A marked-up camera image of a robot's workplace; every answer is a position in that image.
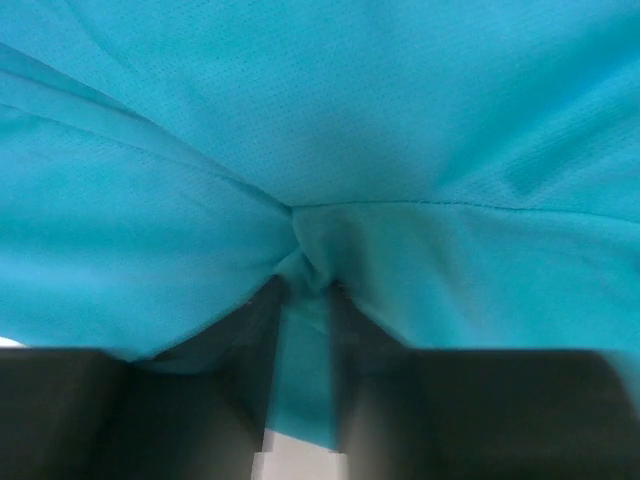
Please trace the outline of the teal t shirt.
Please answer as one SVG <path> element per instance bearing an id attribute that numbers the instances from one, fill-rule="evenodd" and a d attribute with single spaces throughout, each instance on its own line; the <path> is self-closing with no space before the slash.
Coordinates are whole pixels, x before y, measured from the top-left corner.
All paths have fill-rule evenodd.
<path id="1" fill-rule="evenodd" d="M 292 289 L 272 429 L 328 445 L 327 289 L 420 347 L 639 360 L 635 1 L 5 1 L 1 334 L 146 356 Z"/>

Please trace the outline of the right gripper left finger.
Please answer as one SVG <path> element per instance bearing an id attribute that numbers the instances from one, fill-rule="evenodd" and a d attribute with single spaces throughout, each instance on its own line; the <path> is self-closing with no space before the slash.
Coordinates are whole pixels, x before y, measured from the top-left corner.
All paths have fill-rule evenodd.
<path id="1" fill-rule="evenodd" d="M 274 276 L 230 314 L 138 361 L 99 349 L 3 349 L 2 477 L 250 478 L 288 293 Z"/>

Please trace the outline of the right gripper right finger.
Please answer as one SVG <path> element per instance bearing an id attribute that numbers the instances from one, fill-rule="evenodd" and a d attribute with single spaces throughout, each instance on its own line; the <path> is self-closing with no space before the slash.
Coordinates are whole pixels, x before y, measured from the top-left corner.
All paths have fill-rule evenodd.
<path id="1" fill-rule="evenodd" d="M 352 479 L 635 479 L 639 410 L 601 352 L 420 349 L 330 290 L 336 450 Z"/>

